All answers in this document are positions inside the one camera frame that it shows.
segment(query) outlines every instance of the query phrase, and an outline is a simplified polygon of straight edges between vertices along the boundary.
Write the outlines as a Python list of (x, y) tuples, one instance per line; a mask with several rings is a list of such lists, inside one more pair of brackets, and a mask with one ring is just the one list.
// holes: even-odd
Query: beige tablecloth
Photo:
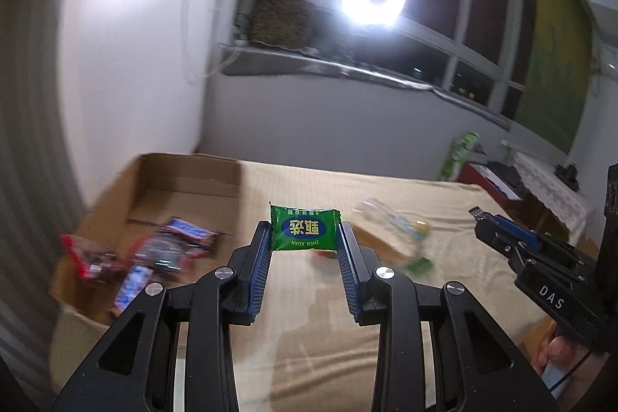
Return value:
[[(475, 238), (475, 221), (468, 209), (478, 205), (492, 213), (500, 211), (476, 186), (245, 162), (240, 242), (250, 241), (257, 221), (270, 219), (269, 201), (309, 209), (333, 207), (345, 220), (367, 197), (432, 224), (425, 255), (435, 268), (417, 281), (435, 287), (461, 281), (515, 343), (542, 320), (543, 311), (515, 288), (515, 275), (505, 258)], [(256, 322), (233, 327), (231, 338), (241, 411), (371, 409), (378, 328), (354, 323), (336, 260), (311, 251), (274, 253)], [(55, 355), (62, 354), (63, 345), (81, 344), (72, 337), (69, 320), (60, 318), (54, 344)], [(425, 354), (431, 354), (430, 347), (426, 338)], [(56, 388), (64, 385), (77, 364), (58, 356), (50, 362)], [(431, 367), (427, 358), (429, 375)], [(427, 384), (430, 403), (431, 377)]]

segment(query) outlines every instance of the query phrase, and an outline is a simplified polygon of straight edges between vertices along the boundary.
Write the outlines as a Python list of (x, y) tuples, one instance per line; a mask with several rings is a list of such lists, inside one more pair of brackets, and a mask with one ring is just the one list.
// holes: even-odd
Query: white cable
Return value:
[[(212, 17), (212, 26), (211, 26), (211, 41), (213, 40), (214, 33), (214, 15)], [(187, 49), (187, 39), (188, 39), (188, 0), (182, 0), (180, 4), (180, 49), (182, 53), (182, 74), (189, 84), (195, 84), (199, 80), (207, 80), (210, 76), (221, 72), (225, 67), (232, 64), (236, 59), (240, 56), (240, 50), (236, 48), (234, 52), (226, 59), (224, 62), (218, 64), (215, 68), (213, 68), (210, 72), (202, 75), (196, 75), (191, 70), (191, 62), (189, 61), (189, 54)]]

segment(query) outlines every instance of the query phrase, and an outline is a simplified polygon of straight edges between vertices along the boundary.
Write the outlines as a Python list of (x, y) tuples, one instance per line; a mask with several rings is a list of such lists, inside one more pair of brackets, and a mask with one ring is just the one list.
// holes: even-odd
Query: green chip bag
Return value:
[(273, 250), (335, 250), (338, 210), (302, 210), (271, 205)]

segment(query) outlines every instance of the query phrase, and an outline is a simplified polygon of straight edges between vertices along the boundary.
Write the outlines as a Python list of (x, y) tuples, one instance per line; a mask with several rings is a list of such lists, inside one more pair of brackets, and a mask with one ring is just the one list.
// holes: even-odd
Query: blue oval logo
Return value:
[(316, 239), (326, 232), (326, 224), (315, 217), (296, 215), (283, 222), (281, 231), (294, 239)]

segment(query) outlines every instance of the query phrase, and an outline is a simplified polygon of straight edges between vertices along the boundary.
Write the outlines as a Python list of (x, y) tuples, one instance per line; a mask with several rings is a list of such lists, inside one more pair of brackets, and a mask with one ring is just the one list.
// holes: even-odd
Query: table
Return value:
[[(251, 162), (242, 163), (242, 173), (239, 242), (249, 242), (256, 223), (269, 218), (269, 201), (334, 207), (350, 219), (355, 205), (375, 197), (433, 225), (425, 254), (435, 268), (419, 282), (441, 287), (448, 280), (461, 281), (515, 343), (545, 316), (514, 286), (515, 275), (504, 257), (475, 238), (468, 209), (478, 205), (500, 212), (481, 188)], [(50, 368), (56, 389), (100, 336), (79, 340), (72, 320), (61, 315), (54, 333)], [(428, 326), (423, 333), (424, 354), (430, 356)], [(241, 411), (371, 410), (378, 328), (354, 323), (336, 260), (311, 251), (274, 253), (262, 310), (251, 327), (232, 327), (231, 340)], [(431, 404), (433, 362), (429, 357), (425, 363)], [(183, 368), (182, 359), (178, 368)], [(177, 382), (182, 382), (182, 372)]]
[(576, 246), (586, 228), (592, 206), (569, 189), (554, 174), (554, 167), (528, 154), (512, 151), (513, 166), (526, 188), (569, 230), (569, 243)]

